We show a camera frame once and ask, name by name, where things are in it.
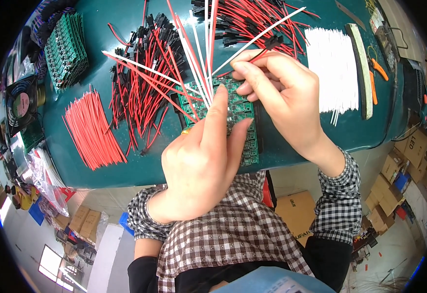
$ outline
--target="black sleeve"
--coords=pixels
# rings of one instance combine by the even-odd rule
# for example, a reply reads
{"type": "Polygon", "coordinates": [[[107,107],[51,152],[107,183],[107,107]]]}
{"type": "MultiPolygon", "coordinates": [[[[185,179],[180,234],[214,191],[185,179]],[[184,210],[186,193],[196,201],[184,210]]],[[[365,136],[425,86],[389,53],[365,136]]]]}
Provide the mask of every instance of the black sleeve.
{"type": "Polygon", "coordinates": [[[129,275],[130,293],[156,293],[157,258],[153,256],[142,256],[131,262],[127,268],[129,275]]]}
{"type": "Polygon", "coordinates": [[[297,243],[315,277],[335,292],[340,292],[347,276],[353,247],[347,243],[314,236],[308,238],[306,248],[297,243]]]}

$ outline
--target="checkered sleeve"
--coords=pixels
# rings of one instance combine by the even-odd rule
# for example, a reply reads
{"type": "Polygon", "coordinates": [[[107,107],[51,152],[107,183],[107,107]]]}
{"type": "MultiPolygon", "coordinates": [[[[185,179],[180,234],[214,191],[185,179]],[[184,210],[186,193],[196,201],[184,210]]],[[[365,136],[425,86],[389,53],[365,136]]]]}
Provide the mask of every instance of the checkered sleeve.
{"type": "Polygon", "coordinates": [[[345,156],[344,171],[337,177],[329,177],[318,171],[323,196],[316,203],[316,219],[310,227],[315,237],[352,244],[362,225],[360,203],[360,171],[349,153],[345,156]]]}
{"type": "Polygon", "coordinates": [[[127,225],[134,230],[134,240],[150,238],[165,241],[173,224],[161,224],[156,222],[148,214],[147,203],[160,190],[148,188],[139,191],[129,202],[127,212],[127,225]]]}

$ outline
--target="hand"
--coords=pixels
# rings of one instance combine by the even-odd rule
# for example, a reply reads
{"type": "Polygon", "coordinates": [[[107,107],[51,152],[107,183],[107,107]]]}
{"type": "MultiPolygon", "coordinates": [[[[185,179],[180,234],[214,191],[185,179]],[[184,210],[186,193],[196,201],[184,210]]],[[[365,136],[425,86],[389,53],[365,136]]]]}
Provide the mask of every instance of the hand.
{"type": "Polygon", "coordinates": [[[252,123],[251,118],[240,121],[227,138],[227,107],[228,91],[220,85],[205,119],[163,151],[168,189],[148,203],[154,220],[192,220],[209,212],[225,196],[238,171],[252,123]]]}
{"type": "Polygon", "coordinates": [[[237,92],[259,99],[285,140],[305,159],[316,163],[324,174],[342,173],[345,158],[326,136],[319,120],[319,78],[303,64],[280,52],[246,50],[232,62],[235,79],[246,79],[237,92]]]}

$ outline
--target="printed circuit board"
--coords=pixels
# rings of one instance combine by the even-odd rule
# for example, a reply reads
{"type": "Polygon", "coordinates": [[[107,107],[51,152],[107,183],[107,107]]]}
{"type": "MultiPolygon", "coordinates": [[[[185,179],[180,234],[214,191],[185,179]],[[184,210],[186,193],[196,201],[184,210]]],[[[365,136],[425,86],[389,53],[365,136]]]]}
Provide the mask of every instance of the printed circuit board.
{"type": "MultiPolygon", "coordinates": [[[[236,89],[242,84],[243,82],[238,81],[233,78],[213,78],[212,84],[213,84],[213,90],[214,92],[217,91],[217,88],[220,84],[224,84],[225,87],[228,89],[228,116],[227,116],[227,135],[230,135],[231,129],[234,126],[235,123],[251,117],[254,118],[254,107],[251,102],[249,102],[245,96],[240,96],[236,93],[236,89]]],[[[197,84],[196,82],[191,82],[186,84],[186,86],[197,90],[197,84]]],[[[177,86],[176,87],[178,91],[183,91],[182,87],[177,86]]],[[[194,93],[189,93],[193,97],[201,98],[199,95],[194,93]]],[[[189,115],[191,115],[193,118],[195,118],[191,107],[189,106],[189,103],[185,96],[178,94],[179,104],[181,108],[189,115]]],[[[207,114],[207,108],[204,105],[204,102],[202,101],[192,101],[193,108],[196,110],[197,115],[200,119],[204,119],[207,114]]],[[[186,116],[184,116],[184,119],[186,120],[187,127],[193,127],[194,123],[188,119],[186,116]]],[[[243,149],[243,155],[241,157],[241,163],[240,166],[250,166],[254,163],[259,163],[259,149],[258,149],[258,140],[257,140],[257,130],[255,123],[252,123],[251,126],[248,128],[248,133],[246,135],[246,142],[244,144],[243,149]]]]}

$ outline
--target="checkered shirt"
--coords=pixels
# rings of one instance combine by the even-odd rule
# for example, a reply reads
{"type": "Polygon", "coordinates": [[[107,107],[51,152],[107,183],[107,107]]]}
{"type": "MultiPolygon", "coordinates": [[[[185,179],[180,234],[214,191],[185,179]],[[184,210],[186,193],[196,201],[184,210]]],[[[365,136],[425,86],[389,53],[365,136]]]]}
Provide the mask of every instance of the checkered shirt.
{"type": "MultiPolygon", "coordinates": [[[[341,175],[319,171],[323,196],[316,203],[310,230],[316,237],[352,243],[361,225],[358,166],[344,152],[341,175]]],[[[286,262],[290,269],[313,276],[287,225],[263,204],[265,172],[235,176],[225,198],[209,213],[191,221],[164,225],[149,216],[146,203],[158,191],[140,191],[129,203],[128,226],[135,239],[164,244],[158,257],[158,292],[174,292],[175,278],[187,270],[253,261],[286,262]]]]}

